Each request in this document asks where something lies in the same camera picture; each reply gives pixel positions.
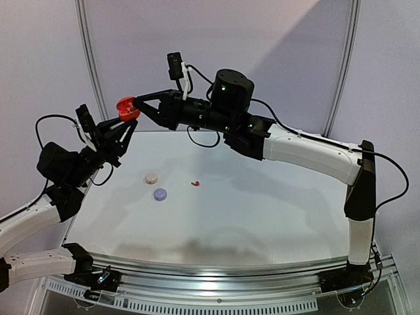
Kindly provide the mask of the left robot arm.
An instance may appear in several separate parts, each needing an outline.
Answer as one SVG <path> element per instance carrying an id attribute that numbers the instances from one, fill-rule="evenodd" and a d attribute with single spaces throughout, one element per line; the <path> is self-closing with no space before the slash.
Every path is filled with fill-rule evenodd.
<path id="1" fill-rule="evenodd" d="M 10 253 L 15 245 L 49 226 L 77 215 L 91 177 L 109 163 L 120 166 L 137 121 L 119 118 L 95 124 L 86 121 L 85 147 L 68 151 L 54 142 L 41 150 L 37 170 L 47 179 L 38 198 L 1 218 L 1 290 L 18 282 L 50 275 L 89 287 L 92 291 L 118 289 L 121 273 L 111 266 L 95 268 L 92 256 L 78 243 L 66 243 L 38 253 Z"/>

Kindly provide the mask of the purple charging case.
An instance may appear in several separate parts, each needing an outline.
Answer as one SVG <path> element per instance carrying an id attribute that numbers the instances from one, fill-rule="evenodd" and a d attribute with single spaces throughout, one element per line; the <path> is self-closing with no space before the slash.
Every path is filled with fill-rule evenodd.
<path id="1" fill-rule="evenodd" d="M 167 198 L 167 191 L 164 188 L 157 188 L 154 190 L 154 199 L 156 201 L 163 201 Z"/>

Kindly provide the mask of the red charging case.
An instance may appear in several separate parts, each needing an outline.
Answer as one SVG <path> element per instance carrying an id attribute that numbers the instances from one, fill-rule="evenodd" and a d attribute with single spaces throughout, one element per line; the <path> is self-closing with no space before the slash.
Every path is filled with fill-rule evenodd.
<path id="1" fill-rule="evenodd" d="M 140 110 L 133 106 L 134 99 L 133 96 L 128 96 L 118 101 L 116 109 L 121 121 L 126 122 L 139 118 Z"/>

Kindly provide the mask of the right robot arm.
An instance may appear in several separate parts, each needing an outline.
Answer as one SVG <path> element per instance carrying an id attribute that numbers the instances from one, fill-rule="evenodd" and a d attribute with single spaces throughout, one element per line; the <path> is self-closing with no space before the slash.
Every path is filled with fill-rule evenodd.
<path id="1" fill-rule="evenodd" d="M 221 69 L 210 84 L 210 99 L 192 98 L 168 89 L 137 96 L 133 107 L 160 127 L 180 124 L 221 132 L 233 151 L 255 160 L 280 161 L 333 177 L 348 186 L 344 206 L 349 221 L 347 266 L 339 273 L 345 286 L 364 277 L 375 217 L 376 175 L 373 144 L 341 144 L 292 129 L 276 115 L 248 112 L 254 83 L 240 72 Z"/>

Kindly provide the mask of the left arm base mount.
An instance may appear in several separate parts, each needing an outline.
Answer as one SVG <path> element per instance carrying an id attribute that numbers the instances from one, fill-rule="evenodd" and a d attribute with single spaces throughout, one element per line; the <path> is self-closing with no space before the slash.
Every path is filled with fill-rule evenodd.
<path id="1" fill-rule="evenodd" d="M 64 279 L 74 284 L 88 287 L 91 291 L 116 292 L 122 278 L 122 273 L 110 265 L 106 268 L 91 267 L 83 272 L 64 275 Z"/>

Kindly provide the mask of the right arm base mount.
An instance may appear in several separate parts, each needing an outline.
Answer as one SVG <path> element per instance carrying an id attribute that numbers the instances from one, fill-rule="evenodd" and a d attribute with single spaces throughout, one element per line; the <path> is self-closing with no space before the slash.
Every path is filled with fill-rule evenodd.
<path id="1" fill-rule="evenodd" d="M 326 270 L 317 274 L 322 293 L 359 288 L 373 280 L 373 272 L 368 265 L 344 267 Z"/>

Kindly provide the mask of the pink charging case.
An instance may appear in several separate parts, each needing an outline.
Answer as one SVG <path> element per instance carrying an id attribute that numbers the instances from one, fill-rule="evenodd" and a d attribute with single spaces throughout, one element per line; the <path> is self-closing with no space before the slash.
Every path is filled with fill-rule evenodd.
<path id="1" fill-rule="evenodd" d="M 146 184 L 155 184 L 158 182 L 158 175 L 155 172 L 149 172 L 144 177 Z"/>

